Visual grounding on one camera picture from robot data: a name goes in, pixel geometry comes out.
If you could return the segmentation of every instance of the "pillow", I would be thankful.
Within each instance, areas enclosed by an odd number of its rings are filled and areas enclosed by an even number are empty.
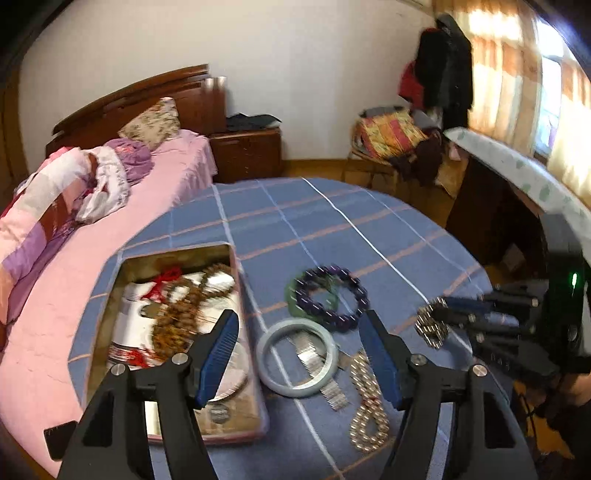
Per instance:
[[[371,156],[387,159],[409,152],[427,136],[413,123],[408,110],[362,118],[361,138]]]
[[[121,138],[143,142],[153,151],[167,138],[175,137],[179,128],[174,99],[164,97],[131,120],[118,134]]]

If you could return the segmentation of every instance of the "cable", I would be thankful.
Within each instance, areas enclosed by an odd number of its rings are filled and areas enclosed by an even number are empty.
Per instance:
[[[531,431],[534,435],[534,441],[535,441],[535,447],[538,447],[538,432],[535,429],[535,422],[534,422],[534,415],[535,415],[535,411],[532,411],[530,409],[530,404],[527,403],[527,399],[525,398],[524,394],[519,394],[519,398],[521,399],[521,401],[523,402],[524,405],[524,409],[525,409],[525,418],[529,419],[530,424],[531,424]]]

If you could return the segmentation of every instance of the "pink bedsheet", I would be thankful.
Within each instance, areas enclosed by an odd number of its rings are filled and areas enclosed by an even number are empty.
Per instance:
[[[0,361],[0,419],[49,473],[43,430],[80,420],[68,354],[105,261],[152,220],[209,187],[216,166],[209,143],[189,131],[152,154],[154,169],[132,188],[128,204],[81,227],[45,268],[8,338]]]

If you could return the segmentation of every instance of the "nightstand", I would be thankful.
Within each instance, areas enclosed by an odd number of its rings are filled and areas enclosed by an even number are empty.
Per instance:
[[[229,132],[209,138],[217,164],[213,181],[267,179],[281,175],[281,130]]]

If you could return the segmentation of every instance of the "wooden headboard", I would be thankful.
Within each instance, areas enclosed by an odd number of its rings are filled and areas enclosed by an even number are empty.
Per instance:
[[[133,83],[99,98],[59,122],[46,145],[46,156],[60,147],[94,148],[159,98],[177,104],[181,128],[210,135],[226,130],[226,77],[210,77],[209,65],[187,67]]]

